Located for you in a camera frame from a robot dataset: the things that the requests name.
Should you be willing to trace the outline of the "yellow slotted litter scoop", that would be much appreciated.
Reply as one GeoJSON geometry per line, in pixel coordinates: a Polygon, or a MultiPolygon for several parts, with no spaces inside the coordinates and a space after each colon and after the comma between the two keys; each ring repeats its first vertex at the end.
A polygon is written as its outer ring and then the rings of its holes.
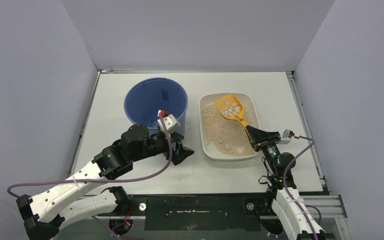
{"type": "Polygon", "coordinates": [[[245,107],[234,94],[224,95],[216,100],[214,104],[223,118],[236,121],[246,129],[248,123],[245,120],[245,107]]]}

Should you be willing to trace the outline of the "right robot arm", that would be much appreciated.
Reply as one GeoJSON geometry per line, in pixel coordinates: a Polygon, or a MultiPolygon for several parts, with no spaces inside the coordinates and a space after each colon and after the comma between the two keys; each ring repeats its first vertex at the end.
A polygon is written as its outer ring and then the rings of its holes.
{"type": "Polygon", "coordinates": [[[327,233],[309,212],[301,198],[292,175],[298,157],[315,144],[315,140],[285,130],[286,139],[303,139],[310,144],[296,156],[289,152],[281,153],[278,144],[281,134],[264,131],[247,125],[245,131],[255,152],[262,152],[262,161],[267,166],[270,199],[267,206],[277,215],[283,231],[290,240],[326,240],[327,233]]]}

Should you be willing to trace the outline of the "blue plastic bucket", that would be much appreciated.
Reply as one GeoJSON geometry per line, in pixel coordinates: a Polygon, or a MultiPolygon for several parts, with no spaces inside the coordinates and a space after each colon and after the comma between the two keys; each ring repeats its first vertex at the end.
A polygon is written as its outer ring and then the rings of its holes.
{"type": "Polygon", "coordinates": [[[149,129],[149,134],[159,131],[158,111],[164,110],[180,122],[177,133],[184,135],[188,95],[176,81],[164,77],[153,77],[134,85],[124,99],[124,111],[133,124],[149,129]]]}

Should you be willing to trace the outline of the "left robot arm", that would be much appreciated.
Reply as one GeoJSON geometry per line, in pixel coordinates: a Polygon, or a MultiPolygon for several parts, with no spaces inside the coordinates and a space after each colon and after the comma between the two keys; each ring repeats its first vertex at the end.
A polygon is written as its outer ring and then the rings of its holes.
{"type": "Polygon", "coordinates": [[[142,124],[132,125],[121,138],[104,148],[83,168],[62,182],[33,196],[21,195],[16,204],[30,240],[50,240],[60,230],[83,219],[100,215],[124,214],[132,206],[121,186],[85,198],[97,187],[117,181],[133,170],[134,162],[163,154],[168,163],[178,165],[194,154],[183,146],[184,136],[164,129],[150,134],[142,124]]]}

